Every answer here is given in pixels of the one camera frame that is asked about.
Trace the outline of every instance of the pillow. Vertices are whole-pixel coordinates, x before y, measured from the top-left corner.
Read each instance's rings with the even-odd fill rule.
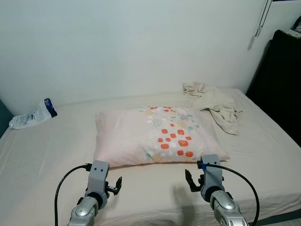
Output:
[[[111,167],[154,162],[196,162],[205,154],[229,159],[212,121],[197,109],[149,106],[96,116],[95,160]]]

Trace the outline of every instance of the towel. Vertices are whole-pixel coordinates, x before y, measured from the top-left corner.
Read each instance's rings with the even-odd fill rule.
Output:
[[[192,107],[200,111],[209,109],[215,122],[226,132],[237,135],[238,110],[233,98],[224,90],[205,83],[184,83],[183,92],[195,96]]]

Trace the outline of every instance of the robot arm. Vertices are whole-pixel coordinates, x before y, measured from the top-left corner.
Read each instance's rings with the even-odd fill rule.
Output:
[[[88,187],[85,197],[80,198],[77,206],[71,212],[68,226],[93,226],[94,218],[98,210],[105,207],[109,198],[109,193],[117,195],[121,189],[122,177],[120,177],[115,187],[108,185],[105,181],[110,165],[103,161],[94,161],[89,173]]]
[[[202,163],[221,165],[216,154],[204,155],[201,161],[198,161],[198,168]],[[196,186],[188,170],[185,170],[186,180],[192,192],[201,192],[201,196],[206,202],[209,202],[214,211],[215,219],[221,226],[247,226],[247,222],[242,216],[239,205],[232,199],[230,193],[225,192],[222,186],[222,169],[208,167],[204,174],[200,175]]]

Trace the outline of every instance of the white plastic package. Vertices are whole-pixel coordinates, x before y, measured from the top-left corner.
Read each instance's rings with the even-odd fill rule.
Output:
[[[18,115],[9,122],[11,129],[24,129],[57,116],[49,98],[41,101],[30,113]]]

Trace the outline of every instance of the bed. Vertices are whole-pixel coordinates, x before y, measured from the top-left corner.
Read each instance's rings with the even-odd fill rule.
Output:
[[[259,219],[301,208],[301,148],[238,89],[226,90],[243,112],[238,135],[214,123],[220,145],[231,159],[222,162],[254,185],[259,195]],[[6,130],[0,139],[0,225],[54,225],[56,187],[71,168],[93,161],[95,114],[103,109],[144,105],[181,105],[181,93],[91,101],[57,108],[58,116],[24,130]],[[202,112],[211,117],[207,111]],[[191,193],[184,170],[193,178],[201,171],[193,163],[150,164],[110,169],[108,181],[122,176],[119,195],[110,196],[96,217],[96,226],[217,226],[210,205]],[[239,177],[223,171],[226,191],[240,205],[248,222],[255,216],[252,190]],[[63,183],[59,225],[67,225],[72,208],[84,194],[88,173],[78,170]]]

